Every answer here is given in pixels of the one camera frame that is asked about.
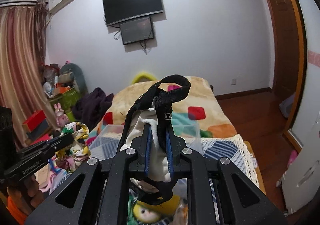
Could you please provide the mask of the orange sleeve forearm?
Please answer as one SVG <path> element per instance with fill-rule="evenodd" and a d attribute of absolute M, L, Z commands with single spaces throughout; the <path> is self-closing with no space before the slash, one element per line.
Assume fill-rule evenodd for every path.
<path fill-rule="evenodd" d="M 28 216 L 18 209 L 10 196 L 8 197 L 7 209 L 20 225 L 24 225 Z"/>

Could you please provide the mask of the left hand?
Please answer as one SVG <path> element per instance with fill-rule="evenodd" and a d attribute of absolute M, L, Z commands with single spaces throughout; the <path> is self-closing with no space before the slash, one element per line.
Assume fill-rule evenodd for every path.
<path fill-rule="evenodd" d="M 39 183 L 35 175 L 31 175 L 24 181 L 22 189 L 27 193 L 27 199 L 24 198 L 23 193 L 17 187 L 7 187 L 7 193 L 16 207 L 28 216 L 34 208 L 37 208 L 43 202 L 44 194 L 39 189 Z"/>

